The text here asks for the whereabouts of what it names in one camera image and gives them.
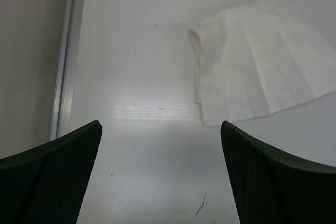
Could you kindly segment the white pleated skirt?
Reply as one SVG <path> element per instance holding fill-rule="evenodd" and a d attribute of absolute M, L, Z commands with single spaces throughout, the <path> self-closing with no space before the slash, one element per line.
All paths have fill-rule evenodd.
<path fill-rule="evenodd" d="M 188 30 L 205 126 L 269 116 L 335 91 L 335 51 L 287 0 L 231 0 Z"/>

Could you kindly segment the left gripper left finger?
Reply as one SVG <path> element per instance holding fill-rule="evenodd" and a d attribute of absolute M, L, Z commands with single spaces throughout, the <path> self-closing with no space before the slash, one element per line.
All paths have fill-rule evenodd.
<path fill-rule="evenodd" d="M 1 223 L 76 223 L 102 137 L 92 121 L 1 159 Z"/>

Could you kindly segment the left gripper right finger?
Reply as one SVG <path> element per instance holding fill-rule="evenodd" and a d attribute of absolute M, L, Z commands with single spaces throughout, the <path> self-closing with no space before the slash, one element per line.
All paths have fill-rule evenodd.
<path fill-rule="evenodd" d="M 240 223 L 335 223 L 335 167 L 294 156 L 228 121 L 220 129 Z"/>

